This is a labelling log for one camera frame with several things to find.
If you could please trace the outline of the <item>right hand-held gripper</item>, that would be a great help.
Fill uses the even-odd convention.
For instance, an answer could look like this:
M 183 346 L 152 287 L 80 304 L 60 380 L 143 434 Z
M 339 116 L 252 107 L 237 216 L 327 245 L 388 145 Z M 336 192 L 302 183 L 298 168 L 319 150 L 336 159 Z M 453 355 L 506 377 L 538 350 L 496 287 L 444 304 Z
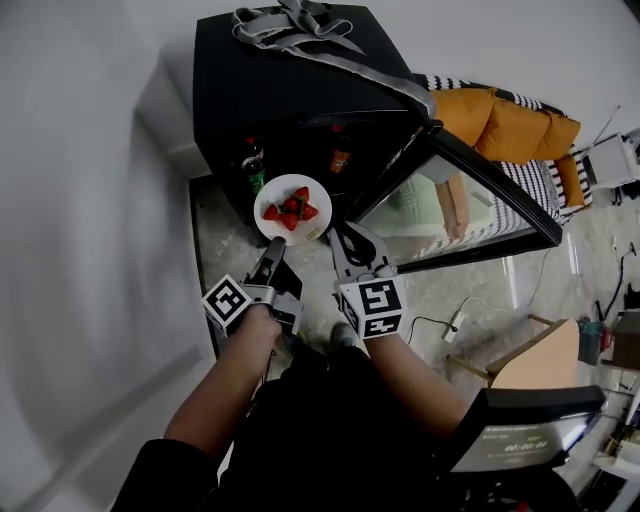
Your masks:
M 328 240 L 339 311 L 361 340 L 397 334 L 406 313 L 406 297 L 383 240 L 353 222 L 344 223 L 344 247 L 335 228 L 329 230 Z

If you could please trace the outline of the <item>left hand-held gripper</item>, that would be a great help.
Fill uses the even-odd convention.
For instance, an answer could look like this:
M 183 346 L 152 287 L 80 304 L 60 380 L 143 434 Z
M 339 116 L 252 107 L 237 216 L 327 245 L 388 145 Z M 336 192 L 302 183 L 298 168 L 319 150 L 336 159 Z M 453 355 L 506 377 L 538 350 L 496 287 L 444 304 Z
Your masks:
M 286 240 L 274 237 L 244 280 L 238 282 L 226 274 L 202 298 L 207 316 L 225 336 L 237 328 L 253 305 L 265 306 L 283 333 L 291 336 L 298 333 L 303 284 L 282 259 L 285 249 Z

